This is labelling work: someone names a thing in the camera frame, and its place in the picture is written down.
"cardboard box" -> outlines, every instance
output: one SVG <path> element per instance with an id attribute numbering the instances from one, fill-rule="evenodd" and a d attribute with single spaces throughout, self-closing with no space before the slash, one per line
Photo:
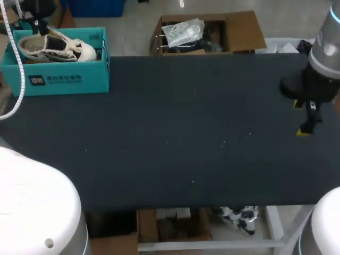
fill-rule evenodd
<path id="1" fill-rule="evenodd" d="M 76 25 L 73 20 L 70 8 L 66 5 L 64 9 L 61 5 L 60 0 L 55 0 L 57 6 L 55 12 L 45 20 L 52 28 L 75 28 Z M 31 30 L 32 27 L 29 23 L 20 20 L 19 16 L 10 8 L 6 10 L 7 18 L 10 23 L 11 30 Z M 6 33 L 6 28 L 0 15 L 0 31 Z"/>
<path id="2" fill-rule="evenodd" d="M 139 210 L 139 238 L 140 242 L 191 242 L 211 240 L 211 228 L 206 208 L 191 210 L 190 219 L 178 219 L 177 224 L 186 228 L 192 234 L 186 238 L 161 239 L 159 223 L 156 219 L 155 209 Z"/>
<path id="3" fill-rule="evenodd" d="M 115 226 L 119 224 L 119 222 L 112 222 L 109 216 L 104 216 L 104 219 L 101 215 L 95 214 L 92 217 L 87 217 L 87 225 L 89 230 L 89 235 L 92 236 L 93 233 L 91 231 L 97 232 L 98 229 L 96 226 L 91 226 L 91 222 L 89 219 L 96 222 L 95 225 L 99 225 L 99 227 L 104 227 L 104 232 L 107 234 L 107 227 L 112 227 L 113 232 L 116 231 L 131 231 L 129 234 L 117 235 L 117 236 L 109 236 L 109 237 L 101 237 L 101 238 L 93 238 L 90 240 L 91 251 L 92 255 L 138 255 L 138 212 L 135 213 L 134 219 L 132 222 L 136 223 L 134 228 L 132 229 L 131 226 L 127 226 L 124 229 L 124 226 L 120 226 L 117 229 Z"/>
<path id="4" fill-rule="evenodd" d="M 28 64 L 20 52 L 26 79 L 25 96 L 108 92 L 110 52 L 105 28 L 58 29 L 58 31 L 91 45 L 97 52 L 98 61 Z M 14 31 L 13 38 L 18 44 L 20 38 L 31 34 L 31 30 Z M 10 44 L 1 62 L 1 69 L 12 93 L 18 96 L 21 88 L 20 73 Z"/>
<path id="5" fill-rule="evenodd" d="M 253 52 L 255 49 L 266 48 L 260 25 L 254 11 L 223 13 L 223 14 L 191 14 L 191 15 L 164 15 L 160 17 L 152 34 L 149 52 L 153 56 L 175 55 L 168 53 L 162 26 L 177 24 L 192 19 L 201 19 L 205 22 L 205 29 L 210 30 L 211 41 L 219 43 L 223 52 L 206 54 L 230 54 L 238 52 Z"/>

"black table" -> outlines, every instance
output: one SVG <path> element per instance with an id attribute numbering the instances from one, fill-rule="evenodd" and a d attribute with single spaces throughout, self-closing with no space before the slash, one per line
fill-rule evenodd
<path id="1" fill-rule="evenodd" d="M 316 203 L 340 186 L 340 118 L 278 90 L 299 54 L 111 59 L 109 93 L 27 97 L 0 123 L 18 152 L 75 184 L 85 211 Z"/>

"shoe box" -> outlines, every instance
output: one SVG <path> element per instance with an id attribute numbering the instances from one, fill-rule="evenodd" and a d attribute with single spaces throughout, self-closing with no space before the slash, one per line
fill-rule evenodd
<path id="1" fill-rule="evenodd" d="M 65 8 L 60 0 L 55 0 L 57 6 L 55 12 L 48 18 L 45 18 L 52 28 L 75 28 L 73 16 L 68 5 Z M 29 23 L 20 20 L 19 16 L 10 8 L 6 10 L 7 18 L 10 23 L 11 30 L 30 30 L 32 29 Z M 6 33 L 6 28 L 2 16 L 0 16 L 0 32 Z"/>
<path id="2" fill-rule="evenodd" d="M 92 255 L 137 255 L 139 244 L 141 247 L 150 247 L 149 243 L 211 240 L 210 221 L 206 208 L 191 208 L 190 218 L 173 218 L 171 221 L 177 227 L 177 236 L 164 237 L 162 233 L 165 233 L 168 228 L 162 227 L 164 221 L 157 220 L 156 209 L 104 214 L 87 213 L 86 223 Z M 158 251 L 153 254 L 168 252 Z"/>
<path id="3" fill-rule="evenodd" d="M 254 11 L 222 13 L 222 14 L 190 14 L 163 15 L 158 20 L 149 43 L 149 53 L 152 56 L 176 56 L 183 53 L 170 53 L 163 35 L 162 26 L 177 24 L 198 18 L 205 23 L 212 43 L 217 43 L 222 52 L 206 52 L 206 55 L 253 53 L 255 49 L 266 48 L 260 25 Z"/>
<path id="4" fill-rule="evenodd" d="M 19 51 L 26 79 L 25 96 L 100 93 L 109 90 L 110 52 L 105 28 L 57 29 L 71 39 L 80 39 L 97 53 L 92 62 L 32 63 Z M 31 30 L 14 31 L 20 38 L 32 35 Z M 12 46 L 8 44 L 1 62 L 1 70 L 14 96 L 21 88 L 20 71 Z"/>

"shoelace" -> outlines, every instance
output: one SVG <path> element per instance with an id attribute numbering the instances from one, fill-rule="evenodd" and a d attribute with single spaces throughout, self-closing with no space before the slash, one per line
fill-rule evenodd
<path id="1" fill-rule="evenodd" d="M 81 47 L 78 47 L 78 45 L 80 45 L 81 43 L 82 40 L 79 39 L 67 40 L 65 48 L 66 55 L 68 57 L 73 57 L 74 56 L 73 52 L 82 53 L 83 49 Z"/>

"sneaker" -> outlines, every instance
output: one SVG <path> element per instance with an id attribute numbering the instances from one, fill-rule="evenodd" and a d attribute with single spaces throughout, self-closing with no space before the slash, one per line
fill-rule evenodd
<path id="1" fill-rule="evenodd" d="M 95 49 L 79 39 L 70 39 L 56 30 L 49 34 L 26 36 L 19 40 L 20 51 L 30 60 L 53 62 L 95 61 Z"/>

